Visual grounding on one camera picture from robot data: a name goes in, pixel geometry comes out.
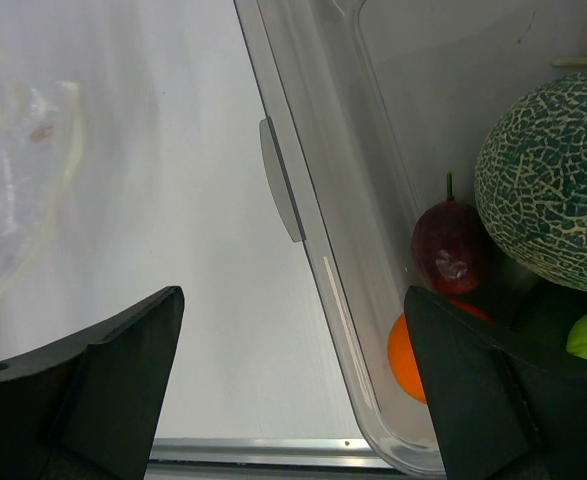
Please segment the orange fruit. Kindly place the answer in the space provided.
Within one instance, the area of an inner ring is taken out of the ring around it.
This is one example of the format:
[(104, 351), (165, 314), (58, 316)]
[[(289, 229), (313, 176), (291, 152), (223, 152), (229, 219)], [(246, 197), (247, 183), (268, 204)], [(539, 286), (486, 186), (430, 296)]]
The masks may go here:
[(405, 313), (399, 315), (387, 340), (387, 357), (393, 376), (401, 389), (426, 405), (427, 399), (412, 347)]

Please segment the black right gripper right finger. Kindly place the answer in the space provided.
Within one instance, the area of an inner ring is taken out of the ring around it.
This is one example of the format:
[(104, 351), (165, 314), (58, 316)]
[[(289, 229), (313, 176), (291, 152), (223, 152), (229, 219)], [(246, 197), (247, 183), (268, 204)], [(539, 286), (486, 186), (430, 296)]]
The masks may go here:
[(450, 479), (587, 479), (587, 360), (412, 286), (407, 328)]

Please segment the clear zip top bag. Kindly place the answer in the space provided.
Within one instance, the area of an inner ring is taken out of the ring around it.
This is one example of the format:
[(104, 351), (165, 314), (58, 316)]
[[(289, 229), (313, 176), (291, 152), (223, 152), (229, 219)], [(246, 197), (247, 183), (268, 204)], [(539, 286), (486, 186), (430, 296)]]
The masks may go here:
[(80, 87), (32, 82), (0, 32), (0, 297), (36, 255), (84, 153)]

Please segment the dark green avocado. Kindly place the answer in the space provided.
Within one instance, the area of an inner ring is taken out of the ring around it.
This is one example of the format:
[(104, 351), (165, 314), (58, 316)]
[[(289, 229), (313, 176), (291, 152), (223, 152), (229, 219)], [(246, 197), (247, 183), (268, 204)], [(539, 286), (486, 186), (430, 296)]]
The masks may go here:
[(587, 292), (541, 283), (520, 305), (512, 329), (539, 344), (569, 354), (568, 335), (586, 314)]

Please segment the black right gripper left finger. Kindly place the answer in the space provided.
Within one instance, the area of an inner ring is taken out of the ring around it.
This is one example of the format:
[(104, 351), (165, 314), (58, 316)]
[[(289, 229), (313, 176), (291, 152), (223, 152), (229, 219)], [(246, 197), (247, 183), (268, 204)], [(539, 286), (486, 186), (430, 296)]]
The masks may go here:
[(0, 479), (141, 479), (180, 336), (166, 287), (121, 313), (0, 361)]

